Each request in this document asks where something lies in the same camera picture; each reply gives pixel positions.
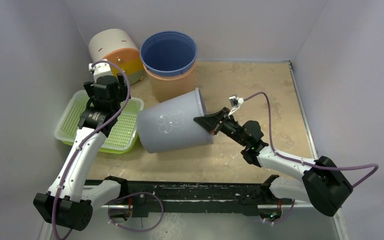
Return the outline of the grey plastic bucket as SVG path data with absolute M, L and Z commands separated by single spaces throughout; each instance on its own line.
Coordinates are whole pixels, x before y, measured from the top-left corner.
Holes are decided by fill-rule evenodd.
M 140 142 L 150 153 L 163 153 L 214 143 L 213 137 L 194 121 L 207 114 L 199 88 L 141 110 L 136 125 Z

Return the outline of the blue plastic bucket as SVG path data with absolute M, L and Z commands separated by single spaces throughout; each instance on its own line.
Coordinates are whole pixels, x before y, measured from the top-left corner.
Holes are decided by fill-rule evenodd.
M 139 54 L 144 68 L 154 75 L 176 77 L 193 67 L 198 56 L 198 46 L 185 33 L 163 31 L 146 39 Z

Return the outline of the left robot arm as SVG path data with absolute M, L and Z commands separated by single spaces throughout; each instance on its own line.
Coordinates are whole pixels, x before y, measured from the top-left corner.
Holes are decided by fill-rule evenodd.
M 114 201 L 122 205 L 145 192 L 130 193 L 128 181 L 108 176 L 90 191 L 84 185 L 93 161 L 110 135 L 119 115 L 131 98 L 131 85 L 125 74 L 104 75 L 85 82 L 89 99 L 79 115 L 78 129 L 68 157 L 55 181 L 46 193 L 37 193 L 33 205 L 43 219 L 51 224 L 53 234 L 57 227 L 70 232 L 83 231 L 93 211 Z

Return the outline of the orange printed plastic bucket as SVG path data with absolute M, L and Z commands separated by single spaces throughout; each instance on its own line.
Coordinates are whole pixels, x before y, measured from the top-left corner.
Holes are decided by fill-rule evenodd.
M 197 86 L 196 65 L 195 62 L 187 72 L 170 77 L 156 75 L 144 67 L 156 100 L 161 103 L 193 91 Z

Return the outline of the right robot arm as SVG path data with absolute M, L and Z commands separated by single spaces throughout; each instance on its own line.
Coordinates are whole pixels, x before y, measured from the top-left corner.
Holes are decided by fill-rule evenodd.
M 213 133 L 222 132 L 244 147 L 244 160 L 257 167 L 276 170 L 293 180 L 276 177 L 261 189 L 260 196 L 268 204 L 279 198 L 291 198 L 312 204 L 325 216 L 334 216 L 349 198 L 354 188 L 347 178 L 335 170 L 334 162 L 325 156 L 312 160 L 303 158 L 298 162 L 293 155 L 273 150 L 262 140 L 263 132 L 257 121 L 249 120 L 239 125 L 232 116 L 216 121 Z

